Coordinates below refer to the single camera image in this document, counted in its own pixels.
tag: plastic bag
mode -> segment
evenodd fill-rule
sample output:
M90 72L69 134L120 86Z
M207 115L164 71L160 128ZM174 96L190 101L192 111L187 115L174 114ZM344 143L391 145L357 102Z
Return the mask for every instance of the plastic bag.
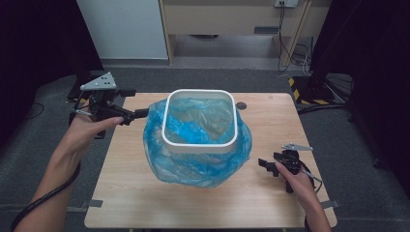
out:
M150 105L143 134L147 160L159 180L194 187L214 188L227 180L249 159L252 146L251 134L248 126L242 121L239 111L237 111L238 136L232 151L226 154L177 154L170 152L164 146L161 136L165 106L166 100ZM216 117L222 116L220 112L215 112L215 114ZM210 130L203 132L202 139L205 138L206 142L209 143L212 132Z
M179 98L169 106L165 135L174 143L224 144L234 136L232 114L227 100Z

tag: wooden table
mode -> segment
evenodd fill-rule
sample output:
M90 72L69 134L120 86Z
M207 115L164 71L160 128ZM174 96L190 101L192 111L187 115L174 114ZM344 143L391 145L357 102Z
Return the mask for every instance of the wooden table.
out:
M250 159L216 188L194 188L159 181L148 164L142 134L145 119L117 127L93 195L101 207L90 207L90 228L289 228L303 227L305 213L281 178L258 165L274 161L273 152L290 142L308 145L292 98L287 94L232 94L248 108L240 111L252 133ZM144 108L168 94L137 94L126 109ZM300 152L313 175L320 174L312 152ZM325 185L318 193L329 200ZM332 226L333 208L326 209Z

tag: container rim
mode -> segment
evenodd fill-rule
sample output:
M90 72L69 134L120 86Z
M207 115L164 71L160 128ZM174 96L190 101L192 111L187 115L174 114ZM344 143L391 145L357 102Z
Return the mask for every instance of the container rim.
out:
M168 116L168 106L170 101L173 99L173 97L175 95L178 95L182 92L185 93L218 93L218 94L224 94L226 95L228 98L230 98L232 100L232 113L233 113L233 123L234 123L234 135L232 137L232 139L226 143L222 143L222 144L195 144L195 143L175 143L175 142L171 142L169 139L166 138L165 135L165 128L166 128L166 121L167 121L167 116ZM224 90L210 90L210 89L179 89L176 90L174 92L172 92L171 94L169 94L167 100L166 100L166 108L164 111L164 116L163 116L163 122L162 122L162 130L161 130L161 135L162 135L162 139L164 140L165 144L171 147L179 147L179 148L198 148L198 149L206 149L206 148L225 148L225 147L229 147L232 144L234 144L236 142L236 139L238 137L238 120L237 120L237 113L236 113L236 108L235 108L235 100L233 98L233 96L224 91Z

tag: wire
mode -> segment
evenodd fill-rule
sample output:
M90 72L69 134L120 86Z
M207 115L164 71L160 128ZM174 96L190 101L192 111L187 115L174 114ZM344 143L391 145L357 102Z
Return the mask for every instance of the wire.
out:
M281 70L281 69L280 69L280 57L281 57L282 47L286 50L286 52L287 52L287 49L286 49L286 47L283 45L283 42L282 42L282 40L281 40L281 27L282 27L283 18L284 18L284 2L283 2L283 1L279 1L279 4L280 4L280 18L279 18L279 43L280 43L280 45L279 45L278 71L279 71L280 73L283 73L283 72L285 72L285 71L287 70L287 68L289 68L289 66L286 66L286 68L285 68L284 70Z
M33 105L39 105L39 106L42 108L41 111L40 111L40 113L37 113L36 115L31 116L31 117L25 118L24 120L30 120L30 119L37 118L37 117L39 117L39 116L44 112L44 105L43 105L43 104L34 102Z
M79 102L81 102L82 94L84 94L84 91L81 91L81 93L79 94L78 99L75 102L74 109L78 109Z
M18 224L34 209L39 207L41 204L43 204L46 200L50 199L51 197L55 196L56 194L60 193L62 190L64 190L66 187L71 185L73 181L77 178L79 171L80 171L81 163L78 163L78 166L75 169L74 174L70 179L61 185L60 187L52 190L51 192L47 193L46 195L42 196L41 198L37 199L36 201L32 202L28 206L26 206L13 220L12 222L12 232L15 231L15 228L18 226Z
M333 84L333 85L336 85L338 88L340 88L340 89L344 89L344 90L348 90L348 91L351 91L351 89L350 88L347 88L346 86L343 86L343 85L341 85L341 84L337 84L337 83L335 83L335 82L333 82L333 81L331 81L331 83Z
M342 81L342 82L347 82L347 83L351 83L353 81L353 79L347 80L347 79L340 78L338 76L328 76L328 79L336 79L336 80L339 80L339 81Z
M304 45L304 44L301 44L301 43L296 43L296 45L299 45L299 46L304 47L304 48L305 48L305 51L309 50L309 48L308 48L306 45ZM305 54L301 54L301 53L297 53L297 52L295 52L295 51L293 51L292 55L303 56L304 58L306 58L306 59L308 60L308 63L310 64L310 61L311 61L311 55L310 55L310 56L308 56L308 57L306 57L306 53L305 53Z
M96 105L97 103L96 102L93 102L92 104L87 104L87 105L82 105L80 108L76 108L76 109L83 109L83 108L86 108L86 107L91 107L91 106L94 106L94 105Z
M322 186L323 186L323 181L320 181L319 183L320 183L320 185L317 188L317 190L315 191L316 194L317 194L317 192L319 192L320 188L322 188Z
M281 70L281 69L280 69L280 57L281 57L282 48L283 48L284 51L286 51L286 53L287 53L287 55L288 55L288 57L289 57L289 59L290 59L290 62L291 62L293 65L295 65L295 66L302 66L302 71L303 71L303 73L304 73L305 75L307 75L307 76L311 76L311 74L309 73L310 61L309 61L309 58L308 58L308 55L309 55L309 49L308 49L308 47L307 47L306 45L303 45L303 44L300 44L300 43L296 43L296 45L301 45L301 46L304 46L304 47L306 48L305 55L302 55L302 56L305 57L305 59L304 59L304 60L298 60L298 59L293 58L292 55L290 55L290 52L287 50L286 46L283 44L282 37L281 37L281 28L282 28L282 25L283 25L285 6L284 6L284 2L283 2L283 1L279 1L279 4L280 4L280 18L279 18L279 30L278 30L278 33L279 33L279 42L280 42L280 45L279 45L278 71L279 71L280 73L283 73L283 72L285 72L285 71L289 68L289 66L286 66L286 68L285 68L284 70Z
M326 87L343 103L346 103L345 100L343 100L327 83L324 83Z
M314 40L314 37L311 37L310 38L310 50L311 50L310 60L313 59L313 40Z
M324 110L324 109L340 109L344 108L346 105L344 103L333 103L333 104L316 104L310 107L306 107L304 109L301 109L298 111L298 114L306 114L318 110Z

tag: left hand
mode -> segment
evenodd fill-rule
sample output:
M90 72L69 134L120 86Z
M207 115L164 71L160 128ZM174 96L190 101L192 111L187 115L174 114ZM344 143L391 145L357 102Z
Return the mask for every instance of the left hand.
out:
M122 117L114 117L93 122L86 115L76 114L59 146L68 149L69 154L78 154L78 158L81 159L99 132L114 128L123 121Z

